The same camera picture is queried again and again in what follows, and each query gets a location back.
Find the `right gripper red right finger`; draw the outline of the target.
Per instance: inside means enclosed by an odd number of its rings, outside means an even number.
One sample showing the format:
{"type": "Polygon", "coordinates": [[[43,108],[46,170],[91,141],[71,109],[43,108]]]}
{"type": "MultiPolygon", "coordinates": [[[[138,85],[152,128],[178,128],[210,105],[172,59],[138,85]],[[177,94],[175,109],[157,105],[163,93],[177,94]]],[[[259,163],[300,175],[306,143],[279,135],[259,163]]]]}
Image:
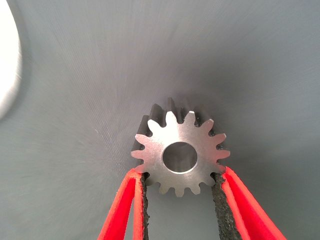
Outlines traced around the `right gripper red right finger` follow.
{"type": "Polygon", "coordinates": [[[213,201],[221,240],[284,240],[286,237],[229,167],[213,173],[213,201]]]}

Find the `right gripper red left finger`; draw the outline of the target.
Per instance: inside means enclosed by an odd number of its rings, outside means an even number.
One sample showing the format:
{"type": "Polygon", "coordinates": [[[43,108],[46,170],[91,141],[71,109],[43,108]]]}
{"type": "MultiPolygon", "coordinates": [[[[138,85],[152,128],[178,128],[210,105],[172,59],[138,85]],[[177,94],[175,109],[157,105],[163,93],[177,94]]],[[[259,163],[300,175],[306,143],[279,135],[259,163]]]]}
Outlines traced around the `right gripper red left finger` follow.
{"type": "Polygon", "coordinates": [[[99,240],[123,240],[133,205],[133,240],[147,240],[149,215],[147,186],[145,176],[131,169],[124,177],[106,220],[102,226],[99,240]]]}

